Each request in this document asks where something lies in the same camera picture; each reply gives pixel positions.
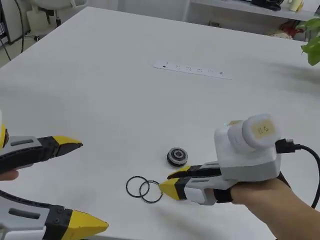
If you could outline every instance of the shelf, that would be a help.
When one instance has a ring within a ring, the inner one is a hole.
[[[308,21],[312,18],[320,18],[320,15],[310,11],[290,11],[286,7],[282,7],[280,11],[272,11],[263,7],[251,4],[250,2],[241,0],[191,0],[193,4],[202,4],[224,9],[232,9],[254,14],[274,16],[278,18],[293,19],[299,21]]]

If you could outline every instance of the white tabletop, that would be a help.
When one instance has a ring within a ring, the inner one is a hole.
[[[260,113],[274,115],[284,137],[320,153],[319,66],[308,66],[301,44],[86,8],[0,69],[10,135],[66,135],[84,146],[22,169],[0,189],[104,219],[110,227],[100,237],[273,239],[244,206],[167,196],[146,204],[125,184],[134,175],[164,181],[172,147],[184,148],[190,165],[214,161],[215,129]],[[232,80],[153,68],[159,60],[225,71]],[[310,203],[318,183],[312,156],[285,155],[281,169]]]

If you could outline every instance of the black object on shelf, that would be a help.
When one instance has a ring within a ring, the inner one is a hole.
[[[270,9],[273,11],[279,11],[281,10],[281,4],[284,2],[284,0],[252,0],[251,3],[253,5]]]

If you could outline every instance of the person's hand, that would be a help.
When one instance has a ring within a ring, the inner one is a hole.
[[[11,181],[16,179],[19,176],[19,172],[17,170],[11,170],[0,174],[0,181]]]

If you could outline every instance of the black cable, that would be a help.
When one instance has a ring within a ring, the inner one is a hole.
[[[2,47],[4,48],[4,51],[5,51],[8,59],[11,61],[11,58],[10,58],[9,53],[8,53],[8,51],[7,51],[7,48],[6,48],[6,46],[4,45],[4,42],[2,41],[1,37],[0,37],[0,42],[1,42],[1,44],[2,44]]]
[[[22,42],[21,42],[21,53],[24,52],[24,49],[25,49],[25,28],[24,28],[24,19],[22,17],[22,11],[21,11],[21,8],[20,8],[20,5],[18,3],[17,0],[14,0],[18,10],[19,10],[19,15],[20,15],[20,21],[21,21],[21,29],[22,29],[22,35],[21,35],[21,39],[22,39]]]
[[[275,150],[277,154],[288,154],[288,153],[295,153],[296,150],[305,150],[314,157],[318,167],[318,174],[319,174],[318,187],[315,192],[313,203],[311,204],[311,207],[315,209],[320,198],[320,157],[319,155],[315,151],[313,151],[310,147],[307,147],[301,144],[295,144],[292,139],[285,139],[285,138],[280,139],[275,143]]]
[[[307,146],[304,146],[304,145],[300,145],[300,144],[296,144],[295,147],[296,147],[297,150],[301,150],[302,149],[302,150],[305,150],[305,151],[309,152],[315,158],[315,161],[316,161],[316,164],[317,164],[317,167],[318,167],[319,182],[318,182],[318,187],[317,187],[316,192],[315,192],[313,203],[311,205],[311,207],[313,209],[315,209],[317,204],[318,204],[318,202],[319,202],[319,198],[320,198],[320,157],[310,147],[307,147]]]

